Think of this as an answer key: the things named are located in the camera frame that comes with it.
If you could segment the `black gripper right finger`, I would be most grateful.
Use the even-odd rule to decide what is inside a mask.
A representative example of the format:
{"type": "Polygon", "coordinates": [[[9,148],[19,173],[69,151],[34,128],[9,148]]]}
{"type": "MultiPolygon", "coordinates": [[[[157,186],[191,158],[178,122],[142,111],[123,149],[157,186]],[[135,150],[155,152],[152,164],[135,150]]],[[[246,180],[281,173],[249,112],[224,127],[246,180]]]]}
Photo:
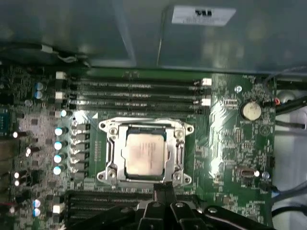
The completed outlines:
{"type": "Polygon", "coordinates": [[[272,230],[274,227],[256,222],[218,206],[208,206],[201,213],[177,201],[173,184],[165,184],[166,201],[180,230],[272,230]]]}

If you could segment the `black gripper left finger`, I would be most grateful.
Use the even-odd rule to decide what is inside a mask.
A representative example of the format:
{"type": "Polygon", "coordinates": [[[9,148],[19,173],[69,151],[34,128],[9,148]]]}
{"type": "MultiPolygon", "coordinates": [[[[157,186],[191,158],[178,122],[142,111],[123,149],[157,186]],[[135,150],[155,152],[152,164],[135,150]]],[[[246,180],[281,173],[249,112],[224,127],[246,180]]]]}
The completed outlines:
{"type": "Polygon", "coordinates": [[[166,209],[166,184],[153,186],[153,201],[149,202],[140,216],[141,210],[115,206],[72,226],[66,230],[158,230],[164,229],[166,209]]]}

